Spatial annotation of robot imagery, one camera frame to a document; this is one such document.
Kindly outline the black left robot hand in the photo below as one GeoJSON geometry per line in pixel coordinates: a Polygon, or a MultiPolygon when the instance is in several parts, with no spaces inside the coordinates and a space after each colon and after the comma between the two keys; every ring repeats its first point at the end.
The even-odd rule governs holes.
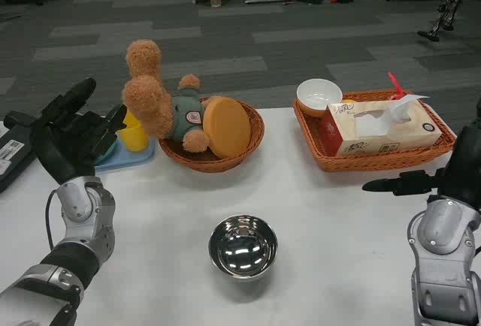
{"type": "Polygon", "coordinates": [[[62,184],[72,178],[95,175],[97,161],[126,128],[127,107],[115,106],[106,116],[79,114],[96,88],[88,77],[55,97],[38,118],[17,111],[4,118],[1,136],[1,190],[6,190],[37,158],[48,174],[62,184]]]}

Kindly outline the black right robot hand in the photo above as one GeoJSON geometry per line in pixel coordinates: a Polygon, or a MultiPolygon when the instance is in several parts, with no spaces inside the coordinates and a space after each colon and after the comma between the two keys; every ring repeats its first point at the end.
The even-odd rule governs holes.
{"type": "Polygon", "coordinates": [[[423,170],[408,171],[395,179],[372,180],[362,189],[395,196],[420,195],[436,189],[439,195],[480,210],[480,105],[476,106],[476,119],[457,137],[446,167],[437,169],[435,175],[423,170]]]}

